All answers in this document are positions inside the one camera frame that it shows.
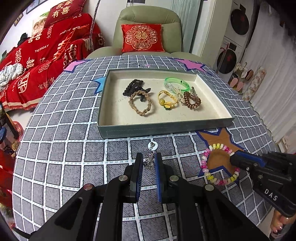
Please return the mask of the right hand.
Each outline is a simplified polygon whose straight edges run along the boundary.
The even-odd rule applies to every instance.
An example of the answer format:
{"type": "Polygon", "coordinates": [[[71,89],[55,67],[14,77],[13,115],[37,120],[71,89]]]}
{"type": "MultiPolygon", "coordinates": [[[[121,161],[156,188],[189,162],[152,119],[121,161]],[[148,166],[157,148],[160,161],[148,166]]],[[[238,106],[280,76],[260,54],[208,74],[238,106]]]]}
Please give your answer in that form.
{"type": "Polygon", "coordinates": [[[285,217],[279,211],[274,210],[273,218],[270,224],[271,231],[278,234],[282,231],[284,225],[293,224],[295,215],[293,217],[285,217]]]}

